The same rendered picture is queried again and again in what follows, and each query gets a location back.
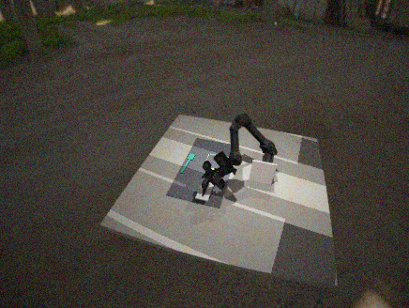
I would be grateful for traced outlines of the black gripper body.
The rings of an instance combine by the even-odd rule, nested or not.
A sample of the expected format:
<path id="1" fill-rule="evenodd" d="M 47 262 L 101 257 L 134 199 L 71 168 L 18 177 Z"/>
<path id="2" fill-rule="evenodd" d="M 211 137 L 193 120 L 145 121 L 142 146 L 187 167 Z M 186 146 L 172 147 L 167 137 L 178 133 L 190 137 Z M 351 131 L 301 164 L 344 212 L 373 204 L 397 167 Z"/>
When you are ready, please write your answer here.
<path id="1" fill-rule="evenodd" d="M 209 161 L 205 161 L 204 164 L 203 164 L 203 169 L 204 169 L 208 174 L 211 174 L 212 172 L 218 171 L 220 177 L 224 177 L 224 176 L 225 176 L 225 175 L 221 172 L 221 166 L 220 166 L 219 168 L 217 168 L 217 169 L 215 168 L 214 170 L 212 170 L 211 166 L 212 166 L 212 164 L 211 164 Z M 220 190 L 223 189 L 223 188 L 224 188 L 224 185 L 225 185 L 225 181 L 224 181 L 222 178 L 221 178 L 221 181 L 223 182 L 222 185 L 221 185 L 221 186 L 218 186 Z"/>

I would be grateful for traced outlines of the dark grey flat mat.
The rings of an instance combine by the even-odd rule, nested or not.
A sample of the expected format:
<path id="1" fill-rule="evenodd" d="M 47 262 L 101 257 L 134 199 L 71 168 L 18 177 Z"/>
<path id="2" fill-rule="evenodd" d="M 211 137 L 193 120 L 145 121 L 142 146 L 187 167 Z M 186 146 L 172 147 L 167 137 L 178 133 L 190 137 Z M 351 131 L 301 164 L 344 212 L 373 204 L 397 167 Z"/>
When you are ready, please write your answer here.
<path id="1" fill-rule="evenodd" d="M 188 154 L 166 195 L 183 200 L 185 199 L 187 201 L 189 200 L 190 202 L 192 201 L 194 203 L 196 202 L 198 204 L 203 204 L 210 207 L 220 208 L 230 174 L 222 177 L 222 179 L 225 181 L 223 189 L 220 190 L 217 185 L 214 185 L 207 201 L 195 197 L 204 181 L 202 178 L 202 176 L 205 174 L 205 170 L 203 169 L 204 162 L 209 161 L 212 164 L 211 168 L 219 168 L 219 165 L 215 162 L 214 157 L 215 155 L 221 153 L 221 151 L 223 151 L 227 158 L 229 158 L 231 144 L 197 138 L 189 151 L 189 154 L 194 154 L 195 157 L 193 160 L 190 160 L 182 174 L 180 172 L 188 161 Z"/>

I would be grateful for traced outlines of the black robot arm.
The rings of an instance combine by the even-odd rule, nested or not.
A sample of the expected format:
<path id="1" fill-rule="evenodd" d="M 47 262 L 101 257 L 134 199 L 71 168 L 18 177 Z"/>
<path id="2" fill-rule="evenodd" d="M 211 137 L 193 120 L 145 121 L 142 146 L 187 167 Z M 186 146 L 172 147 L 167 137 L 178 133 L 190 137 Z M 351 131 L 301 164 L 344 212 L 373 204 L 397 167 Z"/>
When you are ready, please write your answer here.
<path id="1" fill-rule="evenodd" d="M 221 172 L 226 176 L 233 173 L 235 175 L 237 169 L 233 167 L 239 166 L 242 163 L 242 155 L 239 151 L 239 134 L 238 130 L 241 127 L 245 127 L 260 143 L 259 147 L 262 149 L 265 155 L 263 156 L 262 162 L 273 163 L 274 155 L 277 155 L 278 151 L 275 147 L 275 144 L 266 139 L 265 136 L 257 130 L 252 124 L 250 117 L 247 114 L 237 115 L 230 127 L 230 136 L 231 136 L 231 152 L 229 158 L 225 155 L 223 151 L 215 155 L 215 162 L 221 166 Z M 221 186 L 222 181 L 219 176 L 219 172 L 212 172 L 209 182 L 213 185 Z"/>

